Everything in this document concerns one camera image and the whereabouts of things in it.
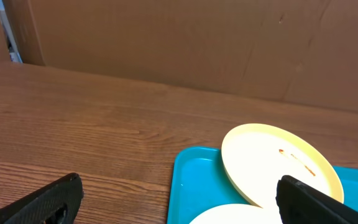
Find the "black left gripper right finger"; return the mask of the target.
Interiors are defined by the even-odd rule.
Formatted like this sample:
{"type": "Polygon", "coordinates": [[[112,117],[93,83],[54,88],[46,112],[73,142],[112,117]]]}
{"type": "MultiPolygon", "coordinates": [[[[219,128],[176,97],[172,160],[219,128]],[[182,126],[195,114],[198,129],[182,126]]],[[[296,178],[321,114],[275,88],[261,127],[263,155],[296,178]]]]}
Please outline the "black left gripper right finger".
{"type": "Polygon", "coordinates": [[[304,182],[284,175],[276,202],[283,224],[358,224],[358,212],[304,182]]]}

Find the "yellow plate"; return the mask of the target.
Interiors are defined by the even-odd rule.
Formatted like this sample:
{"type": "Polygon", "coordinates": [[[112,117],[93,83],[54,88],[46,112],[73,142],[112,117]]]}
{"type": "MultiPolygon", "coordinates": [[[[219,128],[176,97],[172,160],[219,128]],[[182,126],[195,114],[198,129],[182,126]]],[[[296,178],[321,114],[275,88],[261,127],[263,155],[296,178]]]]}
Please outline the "yellow plate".
{"type": "Polygon", "coordinates": [[[225,135],[221,157],[229,180],[252,205],[276,209],[277,184],[284,175],[344,202],[333,166],[311,144],[284,129],[259,123],[237,126],[225,135]]]}

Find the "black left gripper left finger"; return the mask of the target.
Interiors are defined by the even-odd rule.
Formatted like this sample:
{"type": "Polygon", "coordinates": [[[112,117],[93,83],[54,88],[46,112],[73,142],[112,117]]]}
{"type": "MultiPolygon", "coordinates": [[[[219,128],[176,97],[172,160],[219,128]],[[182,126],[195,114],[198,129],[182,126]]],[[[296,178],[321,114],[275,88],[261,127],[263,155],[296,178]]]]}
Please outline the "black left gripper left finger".
{"type": "Polygon", "coordinates": [[[73,224],[83,199],[77,173],[32,192],[0,209],[0,224],[73,224]]]}

